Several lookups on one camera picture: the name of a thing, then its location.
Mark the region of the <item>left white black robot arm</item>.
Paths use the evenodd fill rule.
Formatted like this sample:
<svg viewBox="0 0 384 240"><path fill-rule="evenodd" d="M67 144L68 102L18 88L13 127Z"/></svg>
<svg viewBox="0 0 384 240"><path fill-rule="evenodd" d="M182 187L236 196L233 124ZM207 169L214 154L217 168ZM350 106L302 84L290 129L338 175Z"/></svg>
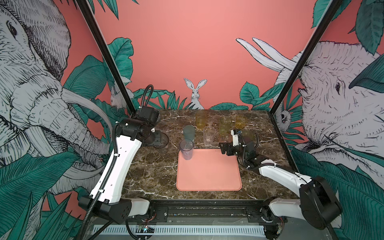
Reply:
<svg viewBox="0 0 384 240"><path fill-rule="evenodd" d="M90 195L79 201L79 206L88 214L122 224L129 217L147 213L148 200L123 200L121 196L129 168L140 147L161 145L162 133L155 130L159 114L157 109L144 106L132 118L123 119L113 127L110 159Z"/></svg>

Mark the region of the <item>dark smoky tumbler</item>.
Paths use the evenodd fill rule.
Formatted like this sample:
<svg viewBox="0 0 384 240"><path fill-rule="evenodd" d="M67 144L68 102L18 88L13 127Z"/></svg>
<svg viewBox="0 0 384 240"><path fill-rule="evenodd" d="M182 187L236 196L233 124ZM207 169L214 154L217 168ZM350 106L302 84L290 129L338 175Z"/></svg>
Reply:
<svg viewBox="0 0 384 240"><path fill-rule="evenodd" d="M156 149L163 149L169 143L169 137L167 134L162 133L161 131L155 132L155 140L152 143L152 146Z"/></svg>

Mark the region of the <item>amber yellow tumbler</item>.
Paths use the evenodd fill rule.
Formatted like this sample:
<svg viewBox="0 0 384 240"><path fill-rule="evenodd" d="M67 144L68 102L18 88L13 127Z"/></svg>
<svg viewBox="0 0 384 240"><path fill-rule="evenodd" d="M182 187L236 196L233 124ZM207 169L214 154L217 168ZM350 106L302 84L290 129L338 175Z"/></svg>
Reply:
<svg viewBox="0 0 384 240"><path fill-rule="evenodd" d="M197 129L202 131L207 123L207 112L205 110L197 110L195 118Z"/></svg>

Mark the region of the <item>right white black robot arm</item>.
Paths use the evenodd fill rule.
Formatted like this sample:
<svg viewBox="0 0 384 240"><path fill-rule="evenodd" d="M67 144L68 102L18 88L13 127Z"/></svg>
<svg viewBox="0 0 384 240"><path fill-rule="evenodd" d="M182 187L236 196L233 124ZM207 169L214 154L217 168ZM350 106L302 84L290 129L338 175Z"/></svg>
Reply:
<svg viewBox="0 0 384 240"><path fill-rule="evenodd" d="M342 214L336 193L324 178L303 175L277 164L258 154L254 142L241 135L235 135L231 143L220 143L219 147L223 155L236 156L246 170L279 183L297 196L264 201L260 212L265 222L288 217L305 220L323 230Z"/></svg>

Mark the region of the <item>blue-grey clear tumbler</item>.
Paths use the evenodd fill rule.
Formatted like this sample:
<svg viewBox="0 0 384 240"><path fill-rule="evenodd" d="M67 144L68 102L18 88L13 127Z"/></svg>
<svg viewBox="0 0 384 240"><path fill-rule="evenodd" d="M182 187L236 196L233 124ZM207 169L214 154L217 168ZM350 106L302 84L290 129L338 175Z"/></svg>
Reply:
<svg viewBox="0 0 384 240"><path fill-rule="evenodd" d="M182 156L185 160L190 160L193 157L194 143L189 139L184 139L179 144Z"/></svg>

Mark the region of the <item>pink plastic tray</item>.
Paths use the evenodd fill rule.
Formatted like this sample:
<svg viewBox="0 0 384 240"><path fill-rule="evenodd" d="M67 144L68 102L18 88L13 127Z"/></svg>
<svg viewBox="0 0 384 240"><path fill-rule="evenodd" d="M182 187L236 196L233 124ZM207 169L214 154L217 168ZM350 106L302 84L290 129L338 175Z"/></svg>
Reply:
<svg viewBox="0 0 384 240"><path fill-rule="evenodd" d="M179 152L176 188L184 192L239 191L242 180L236 156L219 149L194 149L185 160Z"/></svg>

